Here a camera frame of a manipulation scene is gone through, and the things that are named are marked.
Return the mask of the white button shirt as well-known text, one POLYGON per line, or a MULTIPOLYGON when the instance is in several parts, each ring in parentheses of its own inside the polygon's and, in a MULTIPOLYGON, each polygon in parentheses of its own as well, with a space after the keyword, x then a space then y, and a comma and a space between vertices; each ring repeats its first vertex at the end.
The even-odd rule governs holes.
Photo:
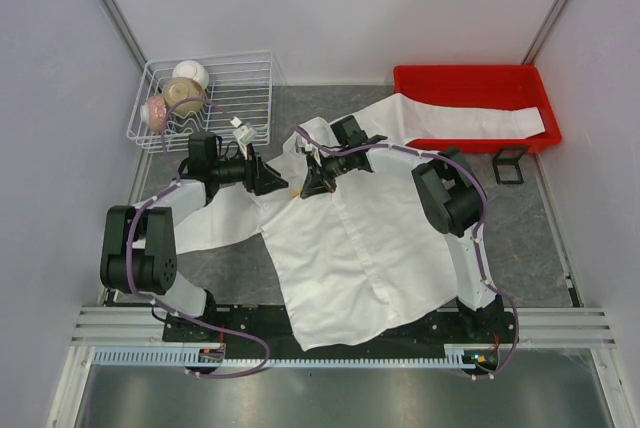
MULTIPOLYGON (((414 138, 529 138, 544 129, 537 108, 458 111, 393 94, 354 115, 370 134, 405 146, 414 138)), ((181 222, 179 253, 260 235, 276 269, 293 335, 304 350, 358 345, 456 299, 444 235, 427 221, 414 184, 355 170, 334 193, 293 197, 306 169, 290 136, 273 166, 289 187, 256 196, 225 187, 181 222)))

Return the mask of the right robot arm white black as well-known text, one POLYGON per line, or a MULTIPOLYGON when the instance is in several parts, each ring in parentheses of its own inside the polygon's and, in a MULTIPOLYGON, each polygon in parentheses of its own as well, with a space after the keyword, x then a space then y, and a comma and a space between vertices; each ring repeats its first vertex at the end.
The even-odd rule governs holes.
POLYGON ((494 285, 483 241, 488 200, 457 148, 430 153, 368 136, 353 116, 331 125, 338 145, 328 147, 298 126, 307 175, 301 197, 337 189, 337 179, 354 170, 391 175, 414 184, 429 224, 444 235, 457 279, 458 329, 467 340, 483 340, 504 313, 503 295, 494 285))

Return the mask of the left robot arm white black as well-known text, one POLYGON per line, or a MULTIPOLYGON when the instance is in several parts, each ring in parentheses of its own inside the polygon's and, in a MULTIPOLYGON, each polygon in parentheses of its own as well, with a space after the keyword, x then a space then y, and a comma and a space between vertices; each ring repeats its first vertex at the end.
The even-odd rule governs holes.
POLYGON ((251 144, 239 144, 232 157, 221 149, 221 138, 213 133, 190 135, 188 156, 168 187, 142 203, 111 207, 100 261, 104 287, 186 317, 185 330, 198 341, 215 337, 220 319, 213 295, 178 270, 175 228, 209 205, 223 185, 240 184, 257 196, 289 186, 251 144))

